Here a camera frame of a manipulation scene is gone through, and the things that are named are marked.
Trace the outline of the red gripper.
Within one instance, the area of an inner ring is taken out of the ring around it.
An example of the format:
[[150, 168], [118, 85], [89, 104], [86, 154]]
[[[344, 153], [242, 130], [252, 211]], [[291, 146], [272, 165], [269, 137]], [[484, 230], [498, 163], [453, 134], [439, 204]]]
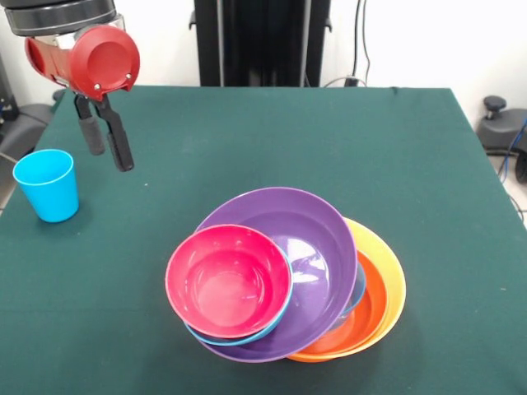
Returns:
[[130, 91], [138, 78], [140, 55], [128, 33], [111, 25], [90, 26], [66, 35], [27, 38], [25, 49], [31, 66], [42, 77], [82, 94], [75, 94], [73, 102], [93, 156], [104, 154], [105, 144], [88, 98], [100, 101], [97, 114], [107, 124], [114, 163], [121, 172], [132, 170], [127, 134], [107, 96], [113, 91]]

